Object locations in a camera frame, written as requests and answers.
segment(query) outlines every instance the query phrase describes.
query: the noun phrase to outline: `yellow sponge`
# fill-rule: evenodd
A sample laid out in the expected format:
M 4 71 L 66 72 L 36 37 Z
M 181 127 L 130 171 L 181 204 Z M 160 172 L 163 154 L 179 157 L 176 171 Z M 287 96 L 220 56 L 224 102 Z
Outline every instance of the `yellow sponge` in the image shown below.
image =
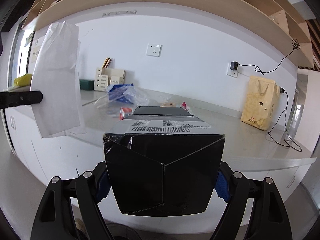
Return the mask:
M 14 79 L 14 85 L 19 87 L 29 86 L 31 84 L 32 74 L 25 74 L 22 77 Z

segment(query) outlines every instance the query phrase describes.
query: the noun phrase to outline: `gray floor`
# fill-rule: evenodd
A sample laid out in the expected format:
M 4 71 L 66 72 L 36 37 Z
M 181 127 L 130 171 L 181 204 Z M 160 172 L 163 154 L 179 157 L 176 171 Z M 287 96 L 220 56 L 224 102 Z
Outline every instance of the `gray floor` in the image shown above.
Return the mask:
M 0 206 L 17 235 L 29 240 L 34 216 L 45 186 L 34 177 L 11 152 L 0 124 Z M 285 202 L 294 240 L 301 240 L 313 225 L 318 210 L 302 185 Z M 74 208 L 75 218 L 80 211 Z M 237 240 L 244 237 L 246 226 L 240 228 Z M 212 233 L 198 235 L 166 235 L 138 230 L 143 240 L 207 240 Z

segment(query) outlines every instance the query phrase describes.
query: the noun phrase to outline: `brown paper bag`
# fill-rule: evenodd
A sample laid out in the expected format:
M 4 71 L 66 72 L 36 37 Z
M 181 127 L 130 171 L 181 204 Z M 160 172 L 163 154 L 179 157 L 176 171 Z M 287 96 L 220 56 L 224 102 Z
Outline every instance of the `brown paper bag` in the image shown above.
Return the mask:
M 280 97 L 280 87 L 271 79 L 251 76 L 241 121 L 263 131 L 270 126 Z

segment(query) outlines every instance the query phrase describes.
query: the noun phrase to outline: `power cord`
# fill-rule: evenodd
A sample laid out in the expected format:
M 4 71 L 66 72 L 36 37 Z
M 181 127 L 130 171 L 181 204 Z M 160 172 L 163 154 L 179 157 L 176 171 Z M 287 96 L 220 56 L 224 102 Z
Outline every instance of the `power cord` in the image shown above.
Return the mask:
M 281 146 L 286 147 L 286 148 L 292 148 L 292 149 L 294 149 L 294 150 L 296 150 L 296 151 L 298 151 L 298 152 L 302 152 L 301 147 L 300 147 L 296 142 L 294 142 L 294 141 L 291 139 L 291 137 L 289 136 L 288 131 L 287 131 L 287 125 L 286 125 L 286 123 L 285 123 L 285 120 L 287 119 L 287 108 L 288 108 L 288 103 L 289 103 L 289 96 L 288 96 L 288 93 L 287 93 L 286 90 L 283 90 L 283 92 L 286 93 L 286 95 L 287 95 L 287 104 L 286 104 L 286 106 L 285 106 L 285 109 L 284 109 L 284 110 L 282 111 L 282 113 L 280 114 L 280 116 L 279 116 L 276 124 L 271 128 L 271 130 L 270 130 L 269 132 L 267 132 L 267 134 L 270 136 L 270 138 L 271 138 L 276 144 L 281 145 Z M 290 141 L 292 141 L 296 146 L 298 146 L 299 149 L 296 149 L 295 147 L 291 146 L 285 139 L 284 139 L 284 142 L 285 142 L 287 145 L 278 143 L 278 142 L 276 142 L 276 141 L 273 139 L 273 137 L 271 136 L 271 131 L 272 131 L 273 128 L 278 124 L 278 122 L 279 122 L 279 120 L 280 120 L 280 117 L 281 117 L 281 115 L 282 115 L 284 112 L 285 112 L 285 114 L 284 114 L 284 127 L 285 127 L 285 132 L 286 132 L 288 138 L 290 139 Z
M 260 72 L 262 75 L 268 74 L 268 73 L 271 73 L 271 72 L 273 72 L 273 71 L 276 71 L 277 68 L 278 68 L 278 67 L 280 66 L 280 64 L 282 63 L 282 61 L 283 61 L 285 58 L 287 58 L 289 55 L 291 55 L 292 52 L 294 52 L 295 49 L 300 49 L 300 48 L 301 48 L 301 46 L 299 45 L 299 42 L 298 42 L 297 39 L 292 39 L 292 47 L 293 47 L 293 50 L 292 50 L 287 56 L 285 56 L 285 57 L 280 61 L 279 65 L 278 65 L 274 70 L 270 70 L 270 71 L 268 71 L 268 72 L 263 72 L 263 71 L 262 71 L 258 66 L 256 66 L 256 65 L 251 65 L 251 64 L 249 64 L 249 65 L 242 65 L 242 64 L 239 64 L 239 63 L 238 63 L 238 65 L 240 65 L 240 66 L 254 66 L 254 67 L 256 67 L 256 68 L 254 69 L 254 71 Z

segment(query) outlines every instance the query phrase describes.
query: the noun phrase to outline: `silver screw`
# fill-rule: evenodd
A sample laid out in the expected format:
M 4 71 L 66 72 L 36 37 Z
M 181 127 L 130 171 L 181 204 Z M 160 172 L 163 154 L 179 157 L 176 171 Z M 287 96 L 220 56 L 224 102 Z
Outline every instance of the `silver screw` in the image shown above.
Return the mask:
M 51 181 L 52 183 L 56 183 L 59 181 L 59 177 L 53 177 Z
M 268 183 L 268 184 L 272 184 L 273 183 L 273 180 L 271 179 L 271 178 L 266 178 L 266 183 Z
M 91 171 L 86 171 L 86 172 L 83 174 L 83 176 L 84 176 L 85 178 L 90 178 L 91 175 L 92 175 Z
M 233 176 L 235 176 L 237 179 L 242 177 L 242 174 L 239 171 L 236 171 L 233 173 Z

